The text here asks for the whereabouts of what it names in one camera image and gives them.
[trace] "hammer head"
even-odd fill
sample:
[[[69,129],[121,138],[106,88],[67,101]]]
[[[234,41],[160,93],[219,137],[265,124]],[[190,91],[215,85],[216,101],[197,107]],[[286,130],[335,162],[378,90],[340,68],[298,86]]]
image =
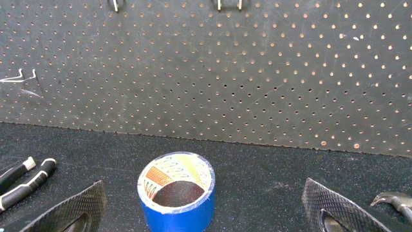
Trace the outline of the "hammer head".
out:
[[[389,203],[393,207],[400,211],[401,208],[407,207],[412,208],[412,197],[397,192],[383,192],[373,199],[371,206],[379,203]]]

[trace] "blue tape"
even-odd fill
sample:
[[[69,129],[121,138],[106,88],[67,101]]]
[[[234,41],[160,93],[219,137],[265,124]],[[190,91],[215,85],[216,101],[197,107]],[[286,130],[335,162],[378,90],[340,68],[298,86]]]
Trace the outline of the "blue tape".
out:
[[[144,171],[139,177],[138,181],[138,193],[140,201],[142,203],[142,208],[146,223],[152,232],[201,232],[204,231],[210,224],[214,214],[214,197],[215,197],[215,175],[212,166],[209,162],[194,153],[188,152],[175,152],[158,157],[152,162],[158,159],[164,158],[170,155],[185,154],[185,155],[196,155],[200,160],[202,160],[209,167],[211,184],[209,190],[206,194],[203,194],[201,198],[196,200],[194,203],[187,205],[187,207],[182,207],[178,209],[169,208],[170,211],[164,212],[156,208],[156,203],[153,201],[148,201],[139,189],[139,183],[141,182],[142,176],[145,175]]]

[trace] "perforated metal panel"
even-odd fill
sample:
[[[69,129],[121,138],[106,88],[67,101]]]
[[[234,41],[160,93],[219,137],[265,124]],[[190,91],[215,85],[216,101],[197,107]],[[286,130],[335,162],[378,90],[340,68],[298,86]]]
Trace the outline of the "perforated metal panel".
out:
[[[407,1],[5,1],[0,121],[412,156]]]

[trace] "tool handle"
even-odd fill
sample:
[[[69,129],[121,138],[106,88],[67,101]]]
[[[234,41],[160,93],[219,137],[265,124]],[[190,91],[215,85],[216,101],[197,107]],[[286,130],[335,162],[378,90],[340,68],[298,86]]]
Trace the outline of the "tool handle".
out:
[[[2,195],[0,197],[0,213],[36,190],[47,180],[55,166],[55,159],[44,160],[37,173],[34,173],[24,183]]]
[[[409,223],[412,224],[412,209],[409,209],[408,207],[403,207],[402,209],[400,209],[400,212],[407,218]]]
[[[10,168],[0,176],[0,195],[7,192],[7,189],[27,171],[36,166],[32,157],[28,157],[24,162]]]

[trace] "black table surface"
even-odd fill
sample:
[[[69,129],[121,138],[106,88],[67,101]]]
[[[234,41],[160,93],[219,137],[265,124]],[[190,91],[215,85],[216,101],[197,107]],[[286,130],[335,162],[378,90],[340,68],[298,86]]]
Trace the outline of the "black table surface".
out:
[[[308,177],[363,204],[381,191],[412,195],[412,159],[405,157],[0,123],[1,172],[29,156],[58,162],[43,186],[0,214],[0,226],[103,180],[109,205],[100,231],[149,231],[137,179],[151,160],[173,151],[202,155],[215,170],[216,209],[207,231],[309,231],[301,200]],[[377,209],[404,221],[387,204]]]

